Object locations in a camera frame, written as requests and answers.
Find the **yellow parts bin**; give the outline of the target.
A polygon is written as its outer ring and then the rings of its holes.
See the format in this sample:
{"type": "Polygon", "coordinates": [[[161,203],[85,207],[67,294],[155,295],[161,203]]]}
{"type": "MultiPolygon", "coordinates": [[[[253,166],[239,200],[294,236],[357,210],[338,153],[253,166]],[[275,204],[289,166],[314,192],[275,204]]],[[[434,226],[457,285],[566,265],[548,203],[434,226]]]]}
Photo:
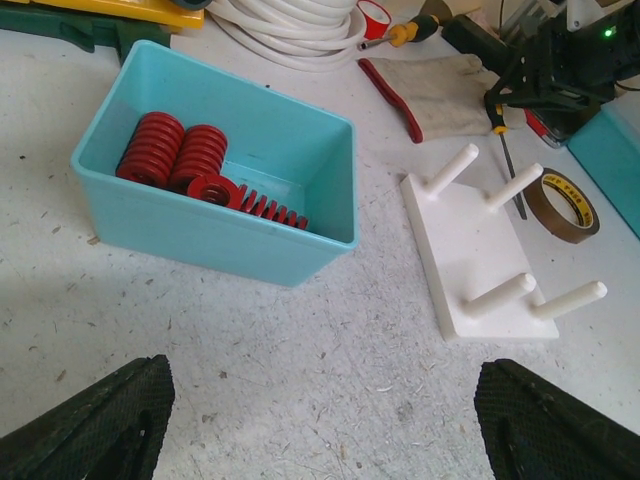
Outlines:
{"type": "Polygon", "coordinates": [[[185,28],[200,29],[205,17],[203,10],[191,11],[172,1],[160,0],[35,0],[34,3],[156,23],[173,32],[185,28]]]}

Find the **yellow orange screwdriver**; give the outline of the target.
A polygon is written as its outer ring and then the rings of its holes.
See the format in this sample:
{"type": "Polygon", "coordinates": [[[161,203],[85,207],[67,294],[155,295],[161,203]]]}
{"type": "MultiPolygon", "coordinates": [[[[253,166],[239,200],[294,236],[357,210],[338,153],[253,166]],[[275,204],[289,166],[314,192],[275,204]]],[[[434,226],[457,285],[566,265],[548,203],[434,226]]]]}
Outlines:
{"type": "Polygon", "coordinates": [[[440,21],[435,15],[418,15],[409,22],[394,25],[385,36],[379,39],[361,42],[357,49],[364,51],[385,43],[395,48],[407,43],[420,43],[434,35],[439,27],[440,21]]]}

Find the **red white tape roll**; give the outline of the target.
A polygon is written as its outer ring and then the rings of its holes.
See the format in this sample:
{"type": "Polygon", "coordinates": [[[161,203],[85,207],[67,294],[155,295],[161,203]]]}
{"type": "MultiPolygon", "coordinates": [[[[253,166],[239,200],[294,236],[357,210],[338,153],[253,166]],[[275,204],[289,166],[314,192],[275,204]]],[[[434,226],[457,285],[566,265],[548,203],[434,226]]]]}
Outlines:
{"type": "Polygon", "coordinates": [[[392,17],[389,12],[372,0],[359,0],[357,7],[365,18],[364,38],[366,40],[382,38],[391,25],[392,17]]]}

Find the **large red spring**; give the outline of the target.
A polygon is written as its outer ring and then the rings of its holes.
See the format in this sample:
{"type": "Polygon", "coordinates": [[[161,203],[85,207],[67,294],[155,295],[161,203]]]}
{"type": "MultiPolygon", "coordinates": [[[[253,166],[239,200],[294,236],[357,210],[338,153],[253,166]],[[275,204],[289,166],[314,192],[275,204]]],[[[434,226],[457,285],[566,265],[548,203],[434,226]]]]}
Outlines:
{"type": "Polygon", "coordinates": [[[160,111],[144,114],[125,148],[116,176],[165,188],[184,136],[185,129],[174,116],[160,111]]]}
{"type": "Polygon", "coordinates": [[[206,124],[190,127],[171,170],[168,189],[185,194],[194,178],[219,174],[227,148],[227,137],[219,128],[206,124]]]}

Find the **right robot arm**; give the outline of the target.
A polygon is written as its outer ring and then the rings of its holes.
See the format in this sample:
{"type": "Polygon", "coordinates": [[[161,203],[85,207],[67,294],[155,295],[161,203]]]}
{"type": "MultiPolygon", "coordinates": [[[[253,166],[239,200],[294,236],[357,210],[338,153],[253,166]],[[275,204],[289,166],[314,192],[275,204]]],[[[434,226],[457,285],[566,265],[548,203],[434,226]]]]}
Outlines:
{"type": "Polygon", "coordinates": [[[618,82],[639,74],[639,3],[580,29],[565,13],[543,22],[485,94],[490,113],[512,108],[579,111],[614,99],[618,82]]]}

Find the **white peg board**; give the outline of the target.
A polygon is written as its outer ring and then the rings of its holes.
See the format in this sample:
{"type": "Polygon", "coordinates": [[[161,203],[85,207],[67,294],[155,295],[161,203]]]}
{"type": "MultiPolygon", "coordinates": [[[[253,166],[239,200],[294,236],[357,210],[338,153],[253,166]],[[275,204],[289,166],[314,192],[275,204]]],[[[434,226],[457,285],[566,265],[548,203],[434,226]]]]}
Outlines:
{"type": "Polygon", "coordinates": [[[591,281],[543,297],[504,205],[539,178],[533,164],[488,195],[455,183],[479,155],[462,148],[430,180],[401,183],[442,337],[447,341],[538,341],[558,338],[555,318],[604,298],[591,281]]]}

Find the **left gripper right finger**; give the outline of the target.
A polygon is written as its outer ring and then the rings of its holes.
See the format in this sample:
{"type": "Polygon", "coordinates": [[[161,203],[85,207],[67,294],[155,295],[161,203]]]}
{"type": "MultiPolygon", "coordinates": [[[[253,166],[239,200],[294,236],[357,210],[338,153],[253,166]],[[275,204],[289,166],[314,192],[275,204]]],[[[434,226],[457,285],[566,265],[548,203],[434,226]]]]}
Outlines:
{"type": "Polygon", "coordinates": [[[497,479],[637,479],[639,436],[510,359],[482,364],[474,395],[497,479]]]}

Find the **white work glove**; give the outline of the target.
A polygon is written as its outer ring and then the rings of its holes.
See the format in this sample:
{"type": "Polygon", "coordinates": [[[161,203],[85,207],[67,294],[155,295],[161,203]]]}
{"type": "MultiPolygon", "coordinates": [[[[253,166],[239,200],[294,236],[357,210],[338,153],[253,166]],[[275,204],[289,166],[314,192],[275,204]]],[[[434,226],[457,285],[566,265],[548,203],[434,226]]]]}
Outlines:
{"type": "Polygon", "coordinates": [[[413,143],[490,132],[484,95],[498,76],[472,54],[428,60],[361,58],[358,65],[404,119],[413,143]]]}

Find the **black yellow file tool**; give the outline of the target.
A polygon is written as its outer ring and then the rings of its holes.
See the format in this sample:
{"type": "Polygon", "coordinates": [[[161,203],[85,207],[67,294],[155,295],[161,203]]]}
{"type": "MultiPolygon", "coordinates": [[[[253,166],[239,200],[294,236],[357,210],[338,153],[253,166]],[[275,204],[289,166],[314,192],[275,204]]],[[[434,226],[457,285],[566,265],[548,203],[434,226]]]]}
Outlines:
{"type": "MultiPolygon", "coordinates": [[[[503,154],[506,160],[506,165],[508,172],[511,178],[515,177],[515,169],[513,165],[513,161],[509,152],[509,148],[507,146],[504,134],[507,132],[507,127],[504,122],[504,113],[501,105],[494,105],[490,102],[485,102],[485,108],[487,114],[489,116],[491,122],[492,132],[496,134],[501,142],[503,154]]],[[[517,211],[522,220],[527,219],[527,213],[524,206],[524,202],[520,193],[516,194],[514,197],[514,203],[516,205],[517,211]]]]}

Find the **small red spring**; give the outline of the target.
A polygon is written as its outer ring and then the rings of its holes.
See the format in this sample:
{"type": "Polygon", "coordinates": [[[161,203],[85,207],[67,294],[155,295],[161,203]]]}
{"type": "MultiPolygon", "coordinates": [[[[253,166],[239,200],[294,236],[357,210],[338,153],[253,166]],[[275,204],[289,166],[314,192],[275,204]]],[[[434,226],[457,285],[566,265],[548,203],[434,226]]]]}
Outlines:
{"type": "Polygon", "coordinates": [[[208,174],[193,179],[187,188],[191,198],[230,208],[265,220],[306,230],[309,220],[282,203],[270,199],[246,184],[237,185],[227,177],[208,174]]]}

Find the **brown tape roll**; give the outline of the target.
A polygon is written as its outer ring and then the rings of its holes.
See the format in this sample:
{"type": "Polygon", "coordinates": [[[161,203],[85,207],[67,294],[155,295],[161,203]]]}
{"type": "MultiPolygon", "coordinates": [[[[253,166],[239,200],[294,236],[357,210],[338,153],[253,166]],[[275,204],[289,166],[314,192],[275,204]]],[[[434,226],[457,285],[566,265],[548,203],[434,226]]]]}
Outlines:
{"type": "Polygon", "coordinates": [[[589,198],[556,170],[545,168],[524,189],[524,198],[535,218],[560,240],[579,244],[600,230],[599,217],[589,198]]]}

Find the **red utility knife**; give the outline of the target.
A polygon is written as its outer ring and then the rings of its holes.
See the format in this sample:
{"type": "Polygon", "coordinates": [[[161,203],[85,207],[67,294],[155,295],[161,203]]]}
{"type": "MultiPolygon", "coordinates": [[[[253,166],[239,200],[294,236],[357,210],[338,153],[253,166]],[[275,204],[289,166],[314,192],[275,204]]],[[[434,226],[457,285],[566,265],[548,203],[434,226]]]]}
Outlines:
{"type": "Polygon", "coordinates": [[[576,116],[570,112],[525,109],[527,125],[553,149],[565,146],[576,131],[576,116]]]}

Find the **black pouch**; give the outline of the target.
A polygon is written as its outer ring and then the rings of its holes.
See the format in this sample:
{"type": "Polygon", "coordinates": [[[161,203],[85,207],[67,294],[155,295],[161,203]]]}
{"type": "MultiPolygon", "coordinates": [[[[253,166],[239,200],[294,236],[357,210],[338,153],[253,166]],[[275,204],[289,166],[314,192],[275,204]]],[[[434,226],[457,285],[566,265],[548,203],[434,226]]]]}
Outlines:
{"type": "Polygon", "coordinates": [[[505,56],[510,48],[466,15],[457,15],[444,24],[441,36],[461,53],[505,56]]]}

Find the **green clamp tool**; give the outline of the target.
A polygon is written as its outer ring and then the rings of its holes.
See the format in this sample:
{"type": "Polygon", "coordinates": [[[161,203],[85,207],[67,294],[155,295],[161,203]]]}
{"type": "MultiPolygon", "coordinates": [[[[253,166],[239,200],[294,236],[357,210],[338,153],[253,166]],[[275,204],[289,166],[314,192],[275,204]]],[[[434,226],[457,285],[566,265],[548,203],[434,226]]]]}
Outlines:
{"type": "Polygon", "coordinates": [[[171,33],[155,23],[35,4],[2,4],[1,29],[64,40],[88,53],[110,47],[120,64],[139,40],[167,48],[171,42],[171,33]]]}

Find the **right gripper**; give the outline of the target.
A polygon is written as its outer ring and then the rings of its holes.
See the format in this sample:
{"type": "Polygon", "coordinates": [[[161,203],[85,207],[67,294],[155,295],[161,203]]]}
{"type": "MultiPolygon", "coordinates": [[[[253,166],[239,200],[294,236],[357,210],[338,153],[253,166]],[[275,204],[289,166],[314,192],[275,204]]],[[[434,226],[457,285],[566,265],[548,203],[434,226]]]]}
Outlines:
{"type": "Polygon", "coordinates": [[[487,110],[579,111],[614,99],[620,81],[620,21],[601,19],[571,32],[550,19],[527,39],[484,95],[487,110]]]}

